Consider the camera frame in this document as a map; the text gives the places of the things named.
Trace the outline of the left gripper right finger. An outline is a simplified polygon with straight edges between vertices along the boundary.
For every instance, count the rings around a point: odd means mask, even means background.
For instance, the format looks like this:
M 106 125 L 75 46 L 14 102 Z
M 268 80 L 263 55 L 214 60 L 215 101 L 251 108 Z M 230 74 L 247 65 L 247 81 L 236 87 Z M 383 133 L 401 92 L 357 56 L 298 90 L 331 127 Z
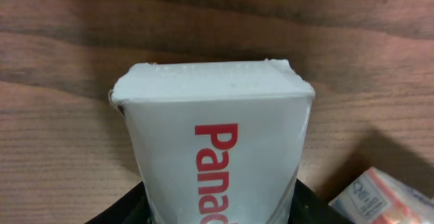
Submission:
M 296 180 L 288 224 L 353 224 Z

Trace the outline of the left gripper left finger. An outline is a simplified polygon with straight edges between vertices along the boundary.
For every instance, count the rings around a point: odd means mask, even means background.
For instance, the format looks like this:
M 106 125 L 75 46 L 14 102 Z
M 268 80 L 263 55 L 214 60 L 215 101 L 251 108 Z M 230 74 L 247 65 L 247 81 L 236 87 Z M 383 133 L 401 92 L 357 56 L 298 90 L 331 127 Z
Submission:
M 151 210 L 143 182 L 85 224 L 150 224 Z

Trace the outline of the orange tissue pack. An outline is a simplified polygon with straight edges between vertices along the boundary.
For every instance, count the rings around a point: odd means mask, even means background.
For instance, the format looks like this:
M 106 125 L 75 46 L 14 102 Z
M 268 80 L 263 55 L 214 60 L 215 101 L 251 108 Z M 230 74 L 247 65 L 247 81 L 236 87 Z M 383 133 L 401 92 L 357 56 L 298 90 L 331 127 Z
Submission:
M 433 224 L 433 202 L 428 197 L 374 167 L 329 206 L 356 224 Z

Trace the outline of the white Panadol box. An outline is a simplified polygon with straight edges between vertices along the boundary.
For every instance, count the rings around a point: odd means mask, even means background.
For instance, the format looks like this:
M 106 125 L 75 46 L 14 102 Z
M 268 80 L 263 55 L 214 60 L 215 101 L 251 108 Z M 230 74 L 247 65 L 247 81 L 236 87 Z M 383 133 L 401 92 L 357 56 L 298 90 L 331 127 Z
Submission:
M 315 97 L 288 61 L 140 63 L 109 96 L 153 223 L 288 222 Z

